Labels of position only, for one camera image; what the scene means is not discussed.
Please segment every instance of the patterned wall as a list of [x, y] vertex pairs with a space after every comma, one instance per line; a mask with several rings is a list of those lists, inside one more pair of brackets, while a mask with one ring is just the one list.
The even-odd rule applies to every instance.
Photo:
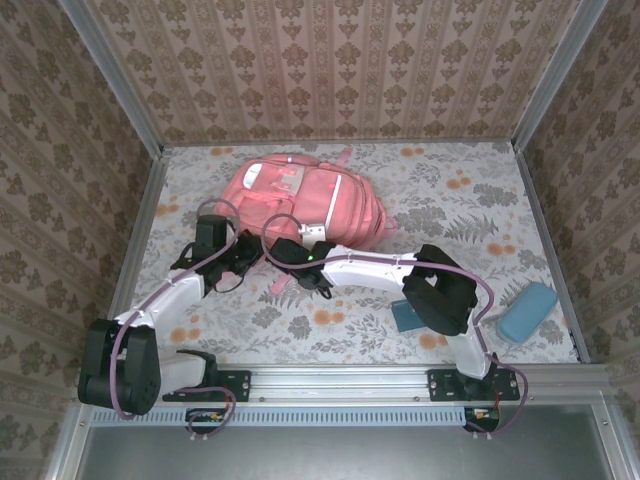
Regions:
[[510, 137], [579, 0], [89, 0], [165, 143]]
[[149, 160], [53, 0], [0, 1], [0, 478], [36, 478]]
[[525, 153], [590, 353], [640, 446], [640, 1], [610, 0]]

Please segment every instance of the blue pencil case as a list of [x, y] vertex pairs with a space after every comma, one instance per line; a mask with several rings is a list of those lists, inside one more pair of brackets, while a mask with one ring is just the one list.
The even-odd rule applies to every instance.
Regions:
[[510, 343], [526, 342], [549, 316], [557, 301], [556, 292], [544, 283], [528, 285], [498, 321], [498, 335]]

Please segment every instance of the enclosure floor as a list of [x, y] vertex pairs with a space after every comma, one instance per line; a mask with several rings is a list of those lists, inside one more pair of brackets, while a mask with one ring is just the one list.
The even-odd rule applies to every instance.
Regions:
[[[334, 161], [345, 145], [183, 147], [173, 150], [149, 236], [136, 301], [151, 293], [194, 238], [195, 210], [220, 195], [246, 160], [273, 152], [307, 153]], [[368, 177], [399, 231], [376, 251], [407, 253], [437, 245], [463, 268], [484, 277], [496, 304], [482, 323], [501, 359], [516, 363], [576, 362], [559, 305], [521, 346], [496, 335], [496, 322], [529, 282], [553, 280], [524, 184], [508, 143], [357, 144], [347, 168]], [[451, 363], [447, 340], [427, 328], [399, 333], [391, 314], [398, 294], [335, 288], [333, 298], [290, 282], [274, 295], [279, 272], [261, 261], [228, 294], [200, 304], [158, 328], [158, 342], [197, 348], [221, 363], [435, 364]], [[237, 278], [225, 280], [230, 287]], [[478, 288], [479, 305], [487, 300]]]

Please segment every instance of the robotic arm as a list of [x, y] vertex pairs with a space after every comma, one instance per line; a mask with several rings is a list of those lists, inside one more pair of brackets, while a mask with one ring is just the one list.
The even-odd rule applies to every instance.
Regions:
[[[144, 311], [139, 305], [145, 301], [118, 315], [115, 321], [98, 319], [89, 327], [78, 385], [80, 401], [112, 408], [109, 362], [114, 339], [136, 312], [138, 318], [127, 329], [118, 352], [116, 394], [123, 410], [145, 414], [157, 398], [166, 393], [183, 387], [217, 384], [215, 356], [178, 351], [160, 359], [155, 329], [171, 324], [189, 306], [215, 289], [224, 272], [244, 276], [263, 255], [260, 238], [244, 231], [224, 255], [175, 281], [181, 272], [222, 249], [227, 241], [228, 225], [224, 217], [201, 216], [196, 241], [188, 245], [172, 265], [172, 274], [165, 279], [170, 287], [163, 294], [154, 298]], [[417, 260], [458, 267], [439, 248], [424, 245], [418, 253], [385, 255], [354, 251], [330, 242], [317, 242], [308, 250], [291, 240], [279, 239], [270, 249], [270, 257], [269, 261], [290, 273], [301, 286], [317, 289], [325, 298], [331, 298], [331, 288], [347, 285], [404, 294], [425, 326], [448, 337], [460, 374], [472, 379], [490, 376], [491, 362], [470, 319], [478, 302], [476, 282], [456, 273], [400, 264]], [[309, 268], [286, 268], [286, 265], [337, 257], [346, 259]]]

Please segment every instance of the pink backpack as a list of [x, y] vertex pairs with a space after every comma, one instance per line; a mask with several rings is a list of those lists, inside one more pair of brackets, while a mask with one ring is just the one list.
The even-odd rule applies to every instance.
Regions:
[[[234, 175], [222, 198], [240, 212], [241, 228], [260, 235], [266, 220], [288, 213], [303, 224], [303, 243], [318, 240], [368, 250], [389, 236], [397, 225], [387, 227], [382, 203], [371, 183], [342, 166], [351, 149], [336, 164], [320, 163], [309, 155], [272, 154], [244, 164]], [[232, 216], [231, 209], [218, 203], [215, 212]], [[278, 238], [299, 241], [297, 225], [287, 218], [269, 224], [268, 243]]]

